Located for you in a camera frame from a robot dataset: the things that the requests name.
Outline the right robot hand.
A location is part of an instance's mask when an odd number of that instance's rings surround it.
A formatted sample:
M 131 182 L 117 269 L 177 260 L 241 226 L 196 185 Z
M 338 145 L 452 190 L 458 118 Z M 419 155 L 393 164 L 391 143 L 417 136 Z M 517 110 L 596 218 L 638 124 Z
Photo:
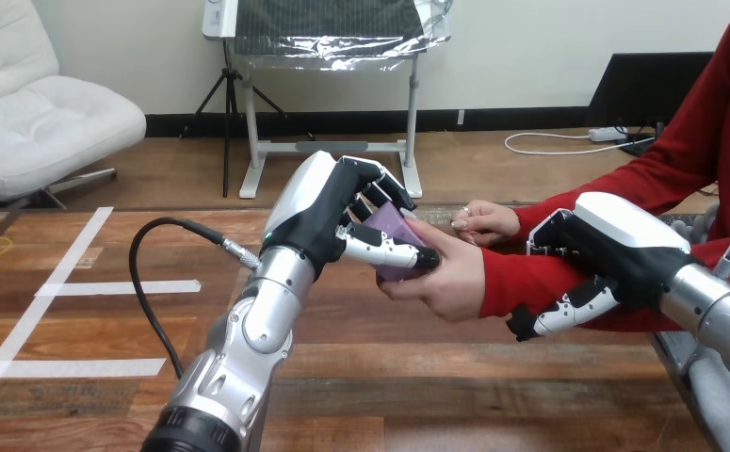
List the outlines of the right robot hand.
M 687 239 L 617 195 L 585 192 L 531 230 L 527 253 L 562 258 L 590 278 L 535 315 L 521 304 L 507 325 L 517 341 L 582 326 L 620 304 L 656 307 L 675 274 L 696 263 Z

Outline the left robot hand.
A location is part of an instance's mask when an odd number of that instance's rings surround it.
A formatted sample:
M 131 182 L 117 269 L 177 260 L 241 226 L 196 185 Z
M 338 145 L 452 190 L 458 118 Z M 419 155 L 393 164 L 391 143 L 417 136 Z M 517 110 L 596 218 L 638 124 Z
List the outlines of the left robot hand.
M 381 163 L 312 153 L 290 177 L 262 235 L 262 252 L 293 251 L 316 277 L 341 257 L 365 262 L 387 281 L 434 270 L 441 258 L 405 222 L 416 205 Z

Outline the person's hand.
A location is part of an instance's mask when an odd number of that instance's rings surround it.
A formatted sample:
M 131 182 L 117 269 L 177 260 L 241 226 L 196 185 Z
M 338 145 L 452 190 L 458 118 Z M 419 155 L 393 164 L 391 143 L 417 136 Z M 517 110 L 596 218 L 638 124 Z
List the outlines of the person's hand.
M 485 298 L 485 271 L 481 248 L 446 234 L 428 223 L 407 220 L 414 233 L 440 254 L 434 270 L 414 279 L 377 286 L 391 300 L 421 300 L 435 315 L 447 322 L 463 322 L 481 317 Z
M 482 248 L 508 241 L 520 230 L 513 209 L 483 200 L 463 206 L 451 217 L 450 225 L 461 240 Z

